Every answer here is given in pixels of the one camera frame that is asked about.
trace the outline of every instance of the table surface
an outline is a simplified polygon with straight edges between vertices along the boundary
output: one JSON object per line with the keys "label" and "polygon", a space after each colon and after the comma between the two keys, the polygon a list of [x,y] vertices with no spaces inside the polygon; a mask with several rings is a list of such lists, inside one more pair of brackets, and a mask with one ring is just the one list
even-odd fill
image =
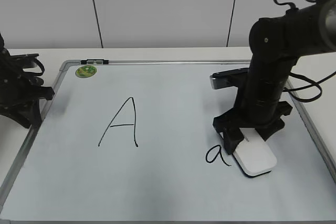
{"label": "table surface", "polygon": [[[248,47],[228,48],[111,48],[111,49],[10,49],[12,55],[39,53],[39,60],[46,71],[43,75],[45,85],[53,84],[61,64],[70,59],[108,59],[108,60],[249,60],[252,56]],[[293,72],[320,80],[332,73],[336,66],[336,53],[306,56],[299,60]],[[298,80],[291,80],[294,86],[300,86]],[[323,96],[312,103],[305,104],[316,128],[324,139],[329,152],[336,157],[334,140],[334,120],[336,91],[335,79],[321,86]],[[303,98],[315,95],[315,89],[301,91]],[[28,130],[8,118],[0,116],[0,181],[2,182],[19,150]]]}
{"label": "table surface", "polygon": [[[212,90],[209,73],[247,66],[110,64],[84,79],[70,67],[0,218],[336,220],[336,184],[296,108],[267,140],[277,158],[272,173],[248,179],[225,153],[230,167],[206,162],[220,143],[213,117],[236,96],[235,88]],[[281,99],[293,105],[289,94]]]}

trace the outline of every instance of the white wall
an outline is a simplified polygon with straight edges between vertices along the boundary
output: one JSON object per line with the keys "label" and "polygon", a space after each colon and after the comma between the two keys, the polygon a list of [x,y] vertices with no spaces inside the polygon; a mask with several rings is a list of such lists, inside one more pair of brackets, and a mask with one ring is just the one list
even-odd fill
{"label": "white wall", "polygon": [[[298,7],[309,3],[294,1]],[[221,47],[234,0],[95,0],[104,47]],[[95,48],[100,38],[92,0],[0,0],[7,48]],[[229,46],[248,46],[259,17],[287,6],[236,0]]]}
{"label": "white wall", "polygon": [[105,47],[222,47],[234,0],[96,0]]}
{"label": "white wall", "polygon": [[0,0],[7,48],[100,47],[92,0]]}

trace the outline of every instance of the green sticker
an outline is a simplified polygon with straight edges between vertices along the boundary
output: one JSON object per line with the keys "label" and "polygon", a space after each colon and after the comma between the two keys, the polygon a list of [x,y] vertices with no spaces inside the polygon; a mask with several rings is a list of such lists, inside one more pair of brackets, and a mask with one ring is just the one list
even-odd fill
{"label": "green sticker", "polygon": [[76,76],[79,78],[88,78],[97,73],[97,69],[94,66],[82,66],[76,70]]}

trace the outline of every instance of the white table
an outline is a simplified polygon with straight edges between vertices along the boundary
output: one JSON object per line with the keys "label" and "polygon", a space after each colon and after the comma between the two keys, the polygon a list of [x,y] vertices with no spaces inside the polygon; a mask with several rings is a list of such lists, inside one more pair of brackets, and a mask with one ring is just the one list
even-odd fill
{"label": "white table", "polygon": [[[125,48],[125,49],[11,49],[12,55],[39,53],[46,72],[45,85],[50,86],[56,78],[61,64],[69,59],[108,59],[108,60],[242,60],[250,59],[248,47],[233,48]],[[336,53],[319,56],[306,56],[299,60],[293,72],[319,80],[334,71]],[[331,79],[322,84],[323,96],[306,104],[316,128],[324,139],[330,153],[336,156],[334,140],[334,120],[336,92]],[[292,80],[294,86],[302,83]],[[302,97],[314,95],[316,90],[302,91]],[[28,130],[16,122],[0,116],[0,181],[2,182],[20,148]]]}

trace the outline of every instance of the cable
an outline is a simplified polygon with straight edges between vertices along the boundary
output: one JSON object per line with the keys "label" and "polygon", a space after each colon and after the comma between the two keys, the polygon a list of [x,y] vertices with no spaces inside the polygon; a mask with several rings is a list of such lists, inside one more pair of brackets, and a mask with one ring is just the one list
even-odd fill
{"label": "cable", "polygon": [[297,74],[297,73],[290,73],[289,76],[300,79],[302,81],[306,81],[306,82],[310,83],[312,85],[312,87],[316,87],[320,90],[320,93],[318,95],[316,95],[315,97],[309,98],[309,99],[299,98],[299,97],[295,96],[292,92],[290,92],[290,90],[285,91],[285,92],[288,92],[290,94],[290,96],[293,97],[295,100],[297,100],[299,102],[307,103],[307,102],[313,102],[313,101],[319,99],[322,96],[322,88],[317,82],[309,79],[306,76],[303,76],[303,75]]}
{"label": "cable", "polygon": [[[329,80],[331,77],[335,76],[336,75],[336,71],[330,75],[328,75],[327,77],[323,78],[322,80],[319,80],[317,83],[318,84],[321,84],[327,80]],[[299,90],[304,90],[304,89],[308,89],[308,88],[311,88],[311,87],[314,87],[315,85],[314,84],[311,84],[311,85],[306,85],[306,86],[303,86],[303,87],[299,87],[299,88],[294,88],[294,89],[287,89],[285,88],[284,89],[284,92],[289,92],[289,91],[299,91]]]}

